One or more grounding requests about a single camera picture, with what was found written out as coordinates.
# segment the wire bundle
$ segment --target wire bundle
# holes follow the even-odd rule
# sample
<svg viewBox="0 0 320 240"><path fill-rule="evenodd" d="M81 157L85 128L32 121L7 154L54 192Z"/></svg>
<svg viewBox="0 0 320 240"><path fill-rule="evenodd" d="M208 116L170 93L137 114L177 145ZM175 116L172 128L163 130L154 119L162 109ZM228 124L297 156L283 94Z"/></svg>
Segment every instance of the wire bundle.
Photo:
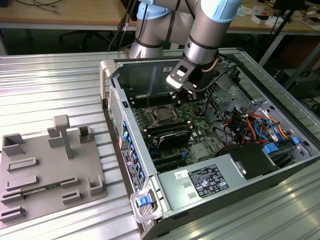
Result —
<svg viewBox="0 0 320 240"><path fill-rule="evenodd" d="M233 140L238 144L254 142L257 144L266 144L274 142L263 133L266 127L272 129L278 140L284 140L288 137L282 130L280 123L268 116L256 113L233 113L232 116L224 122L225 127L229 127L235 133Z"/></svg>

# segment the motherboard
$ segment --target motherboard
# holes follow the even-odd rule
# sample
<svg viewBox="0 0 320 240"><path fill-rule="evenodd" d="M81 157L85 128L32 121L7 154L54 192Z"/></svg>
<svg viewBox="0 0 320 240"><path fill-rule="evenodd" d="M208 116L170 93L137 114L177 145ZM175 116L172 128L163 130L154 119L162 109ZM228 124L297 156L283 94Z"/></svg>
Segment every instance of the motherboard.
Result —
<svg viewBox="0 0 320 240"><path fill-rule="evenodd" d="M208 160L224 147L201 107L188 102L132 109L159 173Z"/></svg>

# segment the workbench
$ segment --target workbench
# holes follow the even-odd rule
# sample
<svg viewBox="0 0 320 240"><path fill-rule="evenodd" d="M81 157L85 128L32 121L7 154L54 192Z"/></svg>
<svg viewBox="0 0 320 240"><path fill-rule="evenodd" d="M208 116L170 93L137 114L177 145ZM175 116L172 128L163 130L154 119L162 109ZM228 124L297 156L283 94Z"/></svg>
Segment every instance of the workbench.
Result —
<svg viewBox="0 0 320 240"><path fill-rule="evenodd" d="M320 121L250 56L234 54L318 139ZM182 51L165 51L181 56ZM4 56L0 59L0 136L19 132L23 138L48 134L52 118L68 114L70 128L90 125L94 131L105 183L106 198L59 211L0 230L1 240L104 239L138 240L139 226L126 192L115 149L100 103L99 63L124 59L116 52ZM246 84L253 97L260 93ZM319 239L320 162L300 171L278 186L176 229L160 240L206 239Z"/></svg>
<svg viewBox="0 0 320 240"><path fill-rule="evenodd" d="M35 6L21 4L11 0L8 8L0 8L0 29L58 29L58 30L99 30L115 31L126 12L120 0L63 0L56 4L61 14L55 14ZM253 0L246 3L249 7L265 6L265 11L272 16L274 9ZM227 33L230 34L270 34L271 27L257 24L251 16L236 16ZM293 17L268 48L259 64L263 66L280 44L285 35L314 35L315 31L300 22L301 17ZM127 30L135 31L136 22L130 22ZM171 49L178 49L172 44ZM0 56L6 55L6 49L0 36Z"/></svg>

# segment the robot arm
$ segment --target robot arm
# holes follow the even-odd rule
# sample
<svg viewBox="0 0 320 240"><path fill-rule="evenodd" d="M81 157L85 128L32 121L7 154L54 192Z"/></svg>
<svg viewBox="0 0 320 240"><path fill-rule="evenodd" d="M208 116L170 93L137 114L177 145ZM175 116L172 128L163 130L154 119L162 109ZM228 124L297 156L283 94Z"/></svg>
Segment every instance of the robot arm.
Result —
<svg viewBox="0 0 320 240"><path fill-rule="evenodd" d="M162 56L164 41L185 45L183 58L166 82L177 91L191 92L196 86L188 81L188 77L197 66L214 60L241 0L142 1L137 14L137 39L129 57Z"/></svg>

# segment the blue latch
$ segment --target blue latch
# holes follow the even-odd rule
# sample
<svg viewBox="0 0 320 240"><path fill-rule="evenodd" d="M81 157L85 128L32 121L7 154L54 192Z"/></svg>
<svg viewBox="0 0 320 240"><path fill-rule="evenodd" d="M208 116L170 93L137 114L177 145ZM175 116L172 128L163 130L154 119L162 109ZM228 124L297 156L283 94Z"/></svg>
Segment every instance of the blue latch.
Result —
<svg viewBox="0 0 320 240"><path fill-rule="evenodd" d="M142 179L142 182L146 179L143 171L140 172L140 178Z"/></svg>
<svg viewBox="0 0 320 240"><path fill-rule="evenodd" d="M136 203L138 204L138 207L141 208L146 205L152 204L152 200L151 200L151 197L149 195L147 195L147 196L142 196L142 197L138 198L136 200Z"/></svg>
<svg viewBox="0 0 320 240"><path fill-rule="evenodd" d="M134 153L134 154L133 154L133 162L134 162L134 164L136 164L137 161L138 161L138 156L137 156L136 153Z"/></svg>
<svg viewBox="0 0 320 240"><path fill-rule="evenodd" d="M128 135L129 135L128 131L125 131L122 136L123 141L126 141L128 139Z"/></svg>
<svg viewBox="0 0 320 240"><path fill-rule="evenodd" d="M296 136L294 136L292 138L292 142L297 145L298 143L300 143L300 140Z"/></svg>
<svg viewBox="0 0 320 240"><path fill-rule="evenodd" d="M279 150L279 148L278 148L274 143L268 143L268 144L264 145L264 147L262 148L262 150L263 150L266 154L270 154L270 153L273 153L273 152Z"/></svg>
<svg viewBox="0 0 320 240"><path fill-rule="evenodd" d="M140 164L140 162L138 162L138 163L136 164L136 168L138 169L138 171L141 169L141 164Z"/></svg>

